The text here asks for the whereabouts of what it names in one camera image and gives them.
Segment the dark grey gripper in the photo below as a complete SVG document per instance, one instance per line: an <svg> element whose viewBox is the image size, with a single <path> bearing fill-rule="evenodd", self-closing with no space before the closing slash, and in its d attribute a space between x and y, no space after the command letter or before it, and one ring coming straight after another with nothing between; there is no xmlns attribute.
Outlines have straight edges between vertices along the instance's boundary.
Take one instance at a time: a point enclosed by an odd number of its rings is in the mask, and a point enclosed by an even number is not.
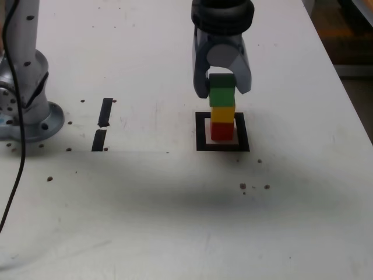
<svg viewBox="0 0 373 280"><path fill-rule="evenodd" d="M252 75L242 35L217 36L194 29L193 33L193 86L197 96L207 99L210 85L207 72L210 66L230 70L241 94L251 90Z"/></svg>

